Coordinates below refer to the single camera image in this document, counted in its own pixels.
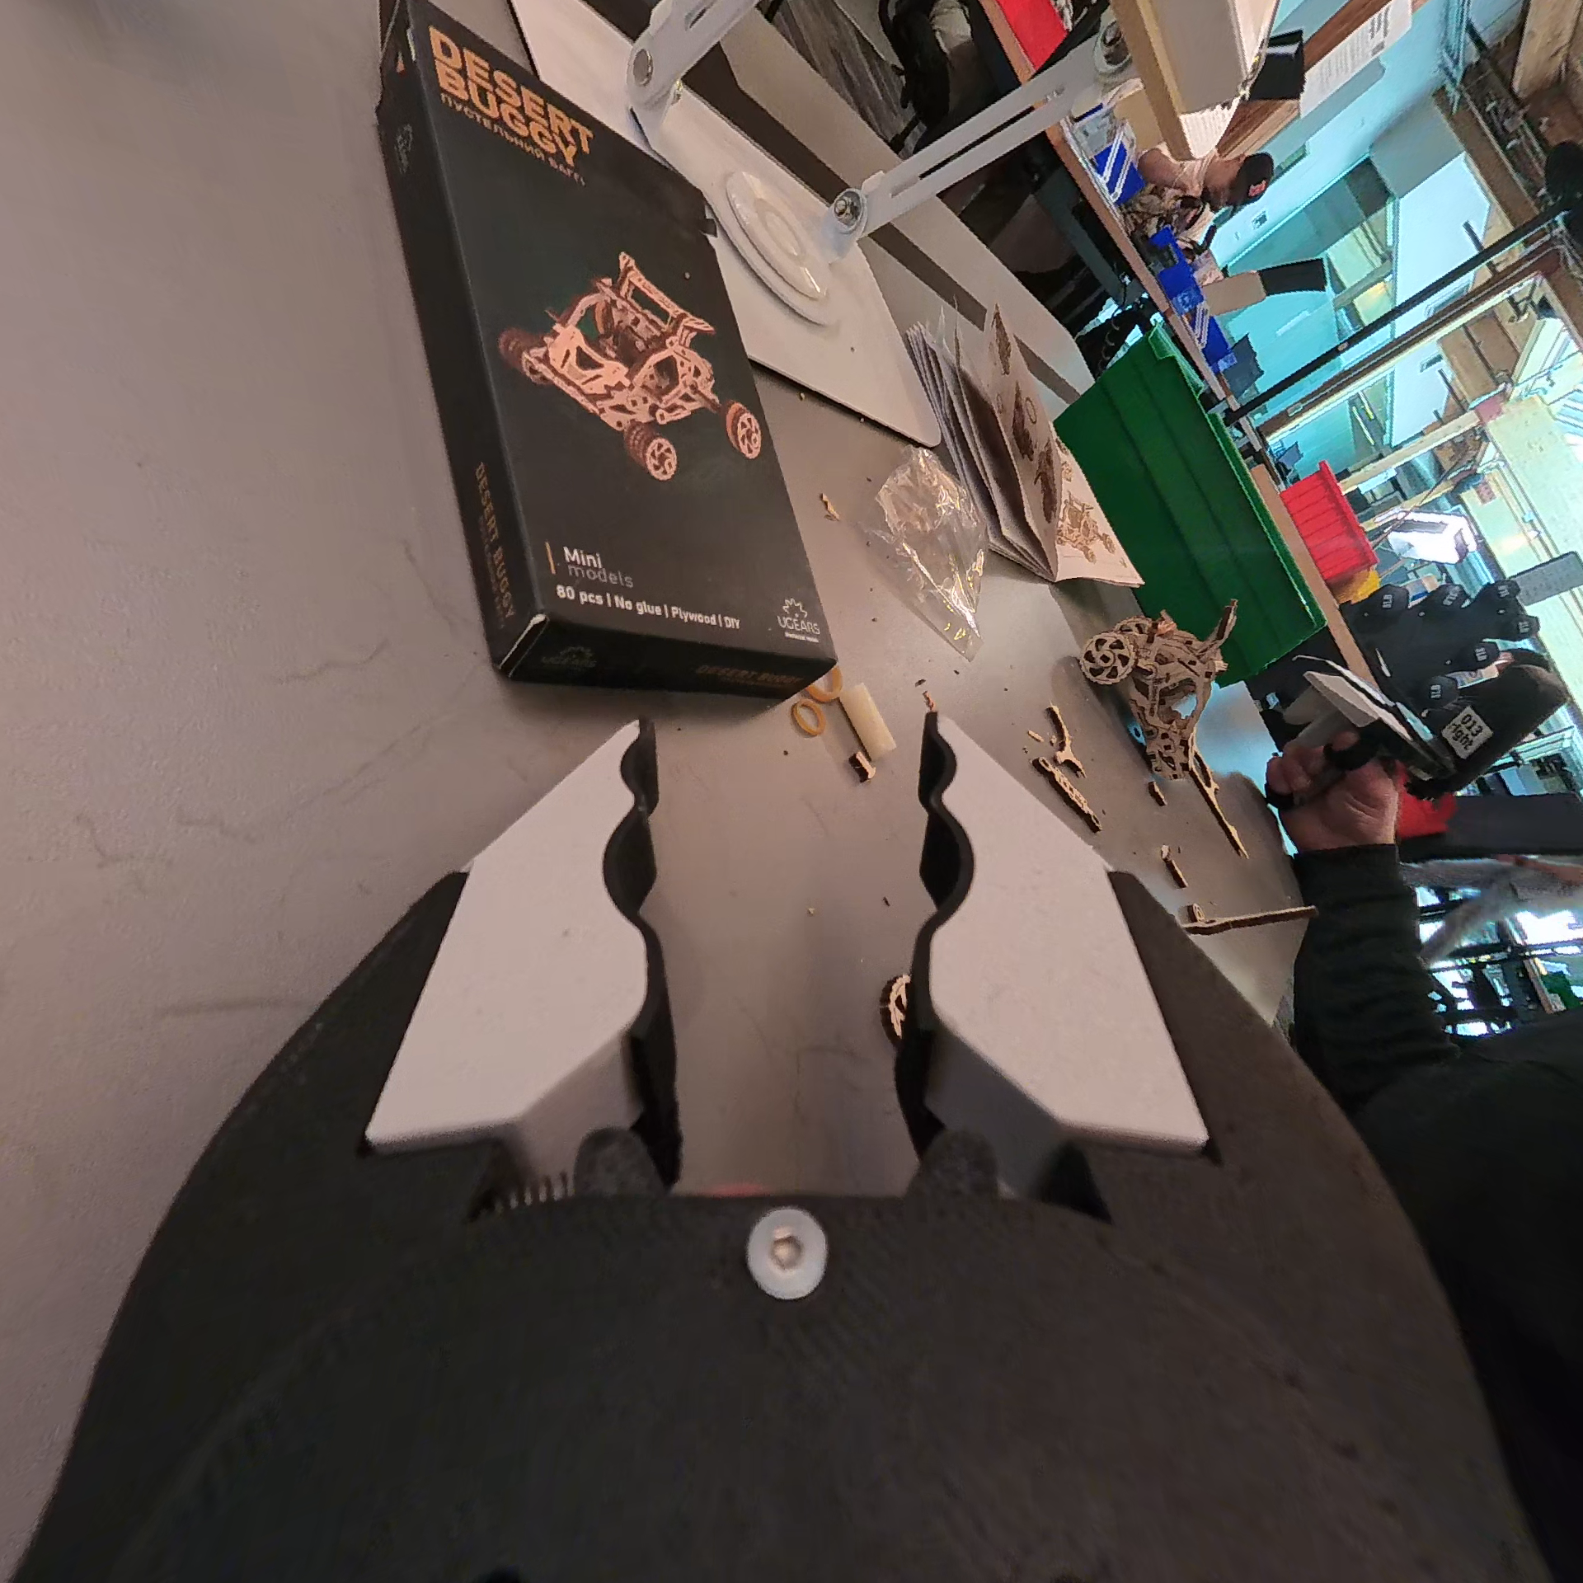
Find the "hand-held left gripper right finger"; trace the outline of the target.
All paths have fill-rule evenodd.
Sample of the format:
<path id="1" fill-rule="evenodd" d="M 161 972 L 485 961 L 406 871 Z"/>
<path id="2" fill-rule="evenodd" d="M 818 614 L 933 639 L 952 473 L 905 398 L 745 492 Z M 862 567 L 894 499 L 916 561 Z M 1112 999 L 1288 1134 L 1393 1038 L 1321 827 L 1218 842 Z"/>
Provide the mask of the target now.
<path id="1" fill-rule="evenodd" d="M 1071 1144 L 1193 1159 L 1210 1129 L 1118 897 L 1118 872 L 943 712 L 924 718 L 920 880 L 896 1085 L 918 1155 L 999 1165 Z"/>

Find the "assembly instruction booklet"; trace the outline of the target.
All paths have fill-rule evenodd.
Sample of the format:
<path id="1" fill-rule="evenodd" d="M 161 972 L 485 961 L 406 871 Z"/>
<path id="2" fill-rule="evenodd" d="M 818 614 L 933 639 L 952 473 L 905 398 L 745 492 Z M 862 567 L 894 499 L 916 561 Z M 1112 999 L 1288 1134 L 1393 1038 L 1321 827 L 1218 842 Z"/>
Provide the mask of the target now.
<path id="1" fill-rule="evenodd" d="M 945 322 L 914 322 L 903 343 L 990 548 L 1046 584 L 1141 588 L 1142 575 L 1056 433 L 1043 386 L 1001 309 L 990 311 L 977 339 Z"/>

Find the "slotted wooden link bar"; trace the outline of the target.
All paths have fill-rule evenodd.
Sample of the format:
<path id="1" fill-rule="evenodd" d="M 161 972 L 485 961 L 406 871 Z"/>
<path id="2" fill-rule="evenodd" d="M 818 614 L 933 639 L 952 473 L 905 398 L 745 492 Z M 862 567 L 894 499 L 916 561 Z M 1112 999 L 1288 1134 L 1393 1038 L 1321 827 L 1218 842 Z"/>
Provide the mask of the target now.
<path id="1" fill-rule="evenodd" d="M 1061 801 L 1067 803 L 1093 833 L 1103 831 L 1101 816 L 1058 761 L 1052 761 L 1050 757 L 1035 757 L 1033 769 L 1050 782 Z"/>

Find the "green plastic bin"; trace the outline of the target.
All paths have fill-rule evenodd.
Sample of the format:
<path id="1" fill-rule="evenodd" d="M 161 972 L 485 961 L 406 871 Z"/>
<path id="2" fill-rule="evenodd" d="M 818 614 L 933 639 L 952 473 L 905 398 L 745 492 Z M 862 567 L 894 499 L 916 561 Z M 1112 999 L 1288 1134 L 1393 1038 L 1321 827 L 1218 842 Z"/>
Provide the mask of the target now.
<path id="1" fill-rule="evenodd" d="M 1323 627 L 1318 601 L 1222 422 L 1169 332 L 1131 345 L 1056 416 L 1142 582 L 1141 610 L 1207 639 L 1237 622 L 1222 682 L 1244 682 Z"/>

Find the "wooden model buggy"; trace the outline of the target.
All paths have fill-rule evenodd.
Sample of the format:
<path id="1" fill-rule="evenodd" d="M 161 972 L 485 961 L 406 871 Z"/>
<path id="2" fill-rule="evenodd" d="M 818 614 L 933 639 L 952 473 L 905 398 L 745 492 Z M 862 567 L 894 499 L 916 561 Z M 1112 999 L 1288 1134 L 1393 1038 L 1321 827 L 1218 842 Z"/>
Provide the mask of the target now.
<path id="1" fill-rule="evenodd" d="M 1120 688 L 1156 774 L 1171 780 L 1195 774 L 1201 712 L 1227 667 L 1222 650 L 1237 618 L 1239 601 L 1231 599 L 1208 639 L 1161 612 L 1122 620 L 1084 644 L 1078 658 L 1084 678 Z"/>

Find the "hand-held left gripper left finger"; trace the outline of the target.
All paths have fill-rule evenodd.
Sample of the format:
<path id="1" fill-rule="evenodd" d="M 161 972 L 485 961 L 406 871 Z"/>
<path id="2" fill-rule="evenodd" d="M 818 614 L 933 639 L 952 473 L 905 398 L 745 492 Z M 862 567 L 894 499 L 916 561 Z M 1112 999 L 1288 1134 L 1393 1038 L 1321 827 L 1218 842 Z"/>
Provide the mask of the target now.
<path id="1" fill-rule="evenodd" d="M 375 1153 L 494 1142 L 519 1172 L 571 1172 L 588 1134 L 673 1104 L 641 916 L 658 769 L 654 725 L 632 720 L 468 863 L 366 1125 Z"/>

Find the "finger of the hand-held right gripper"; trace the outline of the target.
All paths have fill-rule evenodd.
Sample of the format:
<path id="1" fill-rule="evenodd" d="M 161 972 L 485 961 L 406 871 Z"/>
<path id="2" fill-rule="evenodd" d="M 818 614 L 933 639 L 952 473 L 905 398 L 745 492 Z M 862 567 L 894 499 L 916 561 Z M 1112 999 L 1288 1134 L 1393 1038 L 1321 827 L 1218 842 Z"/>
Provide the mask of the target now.
<path id="1" fill-rule="evenodd" d="M 1433 731 L 1404 705 L 1387 699 L 1374 684 L 1333 661 L 1310 661 L 1305 669 L 1305 693 L 1355 693 L 1369 705 L 1369 724 L 1355 731 L 1382 725 L 1389 739 L 1433 742 Z"/>
<path id="2" fill-rule="evenodd" d="M 1303 692 L 1284 707 L 1289 727 L 1284 752 L 1323 748 L 1342 733 L 1369 724 L 1369 705 L 1354 692 Z"/>

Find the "row of blue striped bins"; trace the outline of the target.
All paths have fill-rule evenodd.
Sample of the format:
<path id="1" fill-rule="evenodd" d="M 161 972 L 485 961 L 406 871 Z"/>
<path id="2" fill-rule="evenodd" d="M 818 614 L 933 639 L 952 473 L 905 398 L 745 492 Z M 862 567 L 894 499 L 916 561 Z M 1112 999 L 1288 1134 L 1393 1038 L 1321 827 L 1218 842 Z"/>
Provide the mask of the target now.
<path id="1" fill-rule="evenodd" d="M 1120 154 L 1109 153 L 1101 170 L 1120 183 L 1116 207 L 1131 247 L 1156 279 L 1165 279 L 1175 307 L 1180 307 L 1186 305 L 1182 292 L 1190 271 L 1208 251 L 1218 217 L 1231 209 L 1212 211 L 1144 183 L 1137 168 L 1142 151 L 1129 147 L 1126 164 L 1120 164 Z"/>

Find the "black model kit box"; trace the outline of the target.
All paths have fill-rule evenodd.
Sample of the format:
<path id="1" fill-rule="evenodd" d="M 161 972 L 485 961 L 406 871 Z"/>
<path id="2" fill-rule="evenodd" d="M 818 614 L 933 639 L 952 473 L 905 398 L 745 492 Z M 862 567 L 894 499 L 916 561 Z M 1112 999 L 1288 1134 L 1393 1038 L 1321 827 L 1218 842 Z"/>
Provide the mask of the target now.
<path id="1" fill-rule="evenodd" d="M 837 663 L 703 200 L 434 4 L 377 126 L 489 658 L 790 699 Z"/>

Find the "row of black dumbbells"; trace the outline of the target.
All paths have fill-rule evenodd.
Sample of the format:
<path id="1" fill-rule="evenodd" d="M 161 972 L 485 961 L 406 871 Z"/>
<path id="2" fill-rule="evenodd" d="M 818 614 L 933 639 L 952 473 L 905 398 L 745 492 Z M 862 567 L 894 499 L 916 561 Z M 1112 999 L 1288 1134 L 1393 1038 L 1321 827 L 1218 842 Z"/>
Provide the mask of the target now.
<path id="1" fill-rule="evenodd" d="M 1436 707 L 1461 676 L 1482 676 L 1502 656 L 1550 667 L 1531 644 L 1540 622 L 1521 601 L 1519 580 L 1495 580 L 1470 594 L 1457 584 L 1414 597 L 1403 584 L 1382 584 L 1342 616 L 1378 690 L 1414 707 Z"/>

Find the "person's right forearm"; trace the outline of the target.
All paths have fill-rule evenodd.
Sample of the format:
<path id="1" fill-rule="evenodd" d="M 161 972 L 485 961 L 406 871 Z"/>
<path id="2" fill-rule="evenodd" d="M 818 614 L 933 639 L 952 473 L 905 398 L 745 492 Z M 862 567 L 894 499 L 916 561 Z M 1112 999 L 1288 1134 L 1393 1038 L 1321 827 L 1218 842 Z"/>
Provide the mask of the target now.
<path id="1" fill-rule="evenodd" d="M 1395 844 L 1299 854 L 1314 910 L 1293 978 L 1293 1046 L 1354 1114 L 1414 1074 L 1461 1057 L 1419 959 L 1419 910 Z"/>

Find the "long wooden workbench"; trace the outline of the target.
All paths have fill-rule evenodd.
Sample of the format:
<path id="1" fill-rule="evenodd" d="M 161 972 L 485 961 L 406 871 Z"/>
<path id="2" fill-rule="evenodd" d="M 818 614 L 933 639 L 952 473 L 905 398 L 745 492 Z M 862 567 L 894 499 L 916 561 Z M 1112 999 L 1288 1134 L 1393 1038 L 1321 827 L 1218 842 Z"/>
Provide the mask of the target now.
<path id="1" fill-rule="evenodd" d="M 1267 467 L 1265 458 L 1259 454 L 1257 437 L 1252 431 L 1242 430 L 1242 426 L 1239 426 L 1233 420 L 1233 413 L 1229 409 L 1220 407 L 1220 401 L 1227 398 L 1227 388 L 1220 381 L 1218 367 L 1205 358 L 1203 349 L 1199 347 L 1195 335 L 1195 320 L 1186 318 L 1176 311 L 1173 298 L 1150 273 L 1148 266 L 1141 260 L 1137 249 L 1131 247 L 1131 239 L 1126 228 L 1122 226 L 1118 207 L 1112 202 L 1109 190 L 1103 186 L 1101 177 L 1095 173 L 1086 154 L 1078 147 L 1071 126 L 1058 124 L 1046 134 L 1046 139 L 1056 149 L 1056 154 L 1061 158 L 1061 168 L 1067 171 L 1071 186 L 1080 194 L 1088 209 L 1095 215 L 1097 222 L 1105 228 L 1105 234 L 1112 239 L 1112 245 L 1126 260 L 1127 271 L 1131 271 L 1133 277 L 1137 277 L 1144 300 L 1159 311 L 1161 320 L 1158 330 L 1165 330 L 1171 333 L 1182 360 L 1197 371 L 1197 379 L 1203 386 L 1201 405 L 1214 416 L 1222 418 L 1222 422 L 1233 437 L 1233 443 L 1239 448 L 1239 454 L 1252 471 L 1254 482 L 1267 509 L 1271 511 L 1280 535 L 1291 550 L 1293 561 L 1301 577 L 1308 582 L 1312 595 L 1320 605 L 1323 616 L 1321 629 L 1335 627 L 1340 620 L 1340 607 L 1337 605 L 1331 590 L 1320 577 L 1310 550 L 1301 541 L 1293 518 L 1289 516 L 1288 509 L 1280 499 L 1280 488 L 1276 484 L 1276 479 Z"/>

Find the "wooden peg part dark tip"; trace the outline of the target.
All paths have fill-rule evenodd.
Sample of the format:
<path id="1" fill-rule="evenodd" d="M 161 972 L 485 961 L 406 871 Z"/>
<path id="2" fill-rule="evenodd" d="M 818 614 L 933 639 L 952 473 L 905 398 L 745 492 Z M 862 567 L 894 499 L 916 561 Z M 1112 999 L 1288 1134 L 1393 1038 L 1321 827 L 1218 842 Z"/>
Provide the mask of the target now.
<path id="1" fill-rule="evenodd" d="M 1214 771 L 1207 763 L 1197 759 L 1195 765 L 1193 765 L 1193 771 L 1191 771 L 1191 778 L 1193 778 L 1193 784 L 1197 786 L 1201 797 L 1208 805 L 1220 831 L 1225 835 L 1227 842 L 1231 844 L 1231 848 L 1242 859 L 1250 859 L 1252 854 L 1250 854 L 1246 842 L 1242 840 L 1239 825 L 1231 820 L 1231 816 L 1225 812 L 1225 808 L 1222 805 L 1222 788 L 1220 788 L 1220 782 L 1218 782 Z"/>

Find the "clear plastic bag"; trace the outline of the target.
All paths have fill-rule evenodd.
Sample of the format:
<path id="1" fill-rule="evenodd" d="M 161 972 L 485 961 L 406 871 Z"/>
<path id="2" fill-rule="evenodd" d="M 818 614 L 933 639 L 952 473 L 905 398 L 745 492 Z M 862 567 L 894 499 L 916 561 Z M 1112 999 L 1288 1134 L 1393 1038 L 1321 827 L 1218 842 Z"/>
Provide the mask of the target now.
<path id="1" fill-rule="evenodd" d="M 982 646 L 979 607 L 988 554 L 975 501 L 933 450 L 911 448 L 877 492 L 864 539 L 901 599 L 963 661 Z"/>

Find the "person's right hand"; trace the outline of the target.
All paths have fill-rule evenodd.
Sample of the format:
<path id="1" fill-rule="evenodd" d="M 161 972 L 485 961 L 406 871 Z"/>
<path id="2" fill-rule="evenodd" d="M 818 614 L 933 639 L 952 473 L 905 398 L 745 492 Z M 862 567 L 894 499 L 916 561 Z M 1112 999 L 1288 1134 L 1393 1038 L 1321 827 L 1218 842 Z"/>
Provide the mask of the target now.
<path id="1" fill-rule="evenodd" d="M 1397 842 L 1399 782 L 1376 759 L 1338 771 L 1325 748 L 1289 744 L 1269 759 L 1265 793 L 1301 854 Z"/>

